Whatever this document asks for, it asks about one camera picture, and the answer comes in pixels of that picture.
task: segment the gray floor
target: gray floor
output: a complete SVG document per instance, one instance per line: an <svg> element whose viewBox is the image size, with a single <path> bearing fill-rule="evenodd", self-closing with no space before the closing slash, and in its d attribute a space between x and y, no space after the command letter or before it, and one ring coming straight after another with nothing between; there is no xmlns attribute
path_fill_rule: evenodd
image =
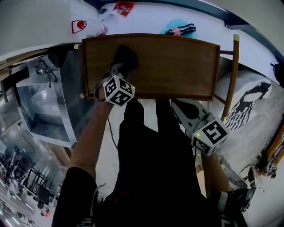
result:
<svg viewBox="0 0 284 227"><path fill-rule="evenodd" d="M237 173L251 163L277 129L284 113L284 89L272 82L270 96L257 100L254 110L258 114L246 125L231 131L218 151Z"/></svg>
<svg viewBox="0 0 284 227"><path fill-rule="evenodd" d="M11 95L8 96L8 99L9 103L5 103L3 97L0 98L0 113L5 123L5 125L3 125L3 121L0 121L2 131L20 119L19 112ZM41 141L34 139L23 126L20 128L18 125L14 125L11 130L0 139L7 146L6 150L1 150L1 152L6 152L10 156L14 153L15 145L18 146L20 150L24 149L31 161L35 163L34 169L42 175L45 175L48 179L47 187L52 183L51 192L56 192L59 183L64 179L64 175L61 173L57 164L51 159L51 156L48 154Z"/></svg>

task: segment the sleeve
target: sleeve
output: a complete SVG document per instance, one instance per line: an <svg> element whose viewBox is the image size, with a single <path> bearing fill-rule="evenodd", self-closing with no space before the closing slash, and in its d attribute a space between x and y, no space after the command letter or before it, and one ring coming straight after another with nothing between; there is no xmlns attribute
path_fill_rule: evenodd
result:
<svg viewBox="0 0 284 227"><path fill-rule="evenodd" d="M236 196L234 192L218 192L208 198L211 206L216 208L221 215L221 226L248 226L238 202L240 197L237 198Z"/></svg>
<svg viewBox="0 0 284 227"><path fill-rule="evenodd" d="M76 227L83 220L93 223L90 211L96 188L94 178L85 170L77 167L68 169L51 226Z"/></svg>

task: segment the cable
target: cable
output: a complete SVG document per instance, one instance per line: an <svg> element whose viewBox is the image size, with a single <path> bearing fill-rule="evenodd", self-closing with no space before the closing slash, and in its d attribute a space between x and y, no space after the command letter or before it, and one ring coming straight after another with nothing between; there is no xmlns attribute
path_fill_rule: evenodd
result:
<svg viewBox="0 0 284 227"><path fill-rule="evenodd" d="M108 121L108 124L109 124L109 126L110 126L111 139L112 139L112 141L113 141L113 143L114 143L116 149L118 150L117 145L116 145L116 143L115 143L115 141L114 141L114 135L112 134L111 125L110 125L110 120L109 120L108 118L107 118L107 121Z"/></svg>
<svg viewBox="0 0 284 227"><path fill-rule="evenodd" d="M20 126L20 134L21 134L22 137L24 137L24 136L22 135L22 133L21 133L21 132L22 132L21 124L19 124L19 126ZM29 141L27 141L26 137L24 137L24 139L25 139L25 141L31 146L31 148L34 150L34 153L35 153L36 151L35 151L35 149L33 148L32 144L31 144Z"/></svg>
<svg viewBox="0 0 284 227"><path fill-rule="evenodd" d="M12 124L14 124L16 121L13 121L10 125L9 125L9 127L12 125ZM8 127L7 127L8 128Z"/></svg>

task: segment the floor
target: floor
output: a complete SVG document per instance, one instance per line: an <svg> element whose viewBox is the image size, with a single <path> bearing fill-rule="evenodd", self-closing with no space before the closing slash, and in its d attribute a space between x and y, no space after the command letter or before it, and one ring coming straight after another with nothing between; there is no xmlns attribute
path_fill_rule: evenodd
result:
<svg viewBox="0 0 284 227"><path fill-rule="evenodd" d="M3 117L5 127L9 127L15 121L20 119L19 112L12 98L12 94L8 95L9 103L6 103L3 98L0 98L0 114ZM0 127L3 129L3 123L0 121ZM51 192L55 193L58 185L63 181L64 175L61 173L57 164L52 160L47 150L44 148L41 141L34 139L23 126L14 125L4 136L1 141L7 146L6 152L10 156L14 153L14 146L16 145L20 150L25 150L32 162L35 163L34 169L40 172L48 179L47 187L51 185ZM29 183L33 181L33 176L30 177Z"/></svg>
<svg viewBox="0 0 284 227"><path fill-rule="evenodd" d="M158 130L155 113L155 101L141 100L145 110L144 123L147 127ZM258 100L256 115L248 124L231 132L227 142L218 151L224 155L232 168L239 173L263 149L266 141L276 130L284 112L284 89L272 83L272 92L267 99ZM119 138L119 124L123 120L125 108L115 106L109 116L114 141ZM119 170L118 152L111 140L110 127L106 124L101 152L97 164L97 185L104 197L112 193Z"/></svg>

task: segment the wooden board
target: wooden board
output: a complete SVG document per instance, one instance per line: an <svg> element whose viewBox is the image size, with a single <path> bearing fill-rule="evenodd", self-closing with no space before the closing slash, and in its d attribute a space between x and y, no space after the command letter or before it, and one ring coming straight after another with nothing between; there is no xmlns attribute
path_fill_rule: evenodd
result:
<svg viewBox="0 0 284 227"><path fill-rule="evenodd" d="M159 34L106 35L82 40L85 88L94 98L96 83L110 67L120 44L139 58L130 73L136 98L212 100L220 46L180 36Z"/></svg>

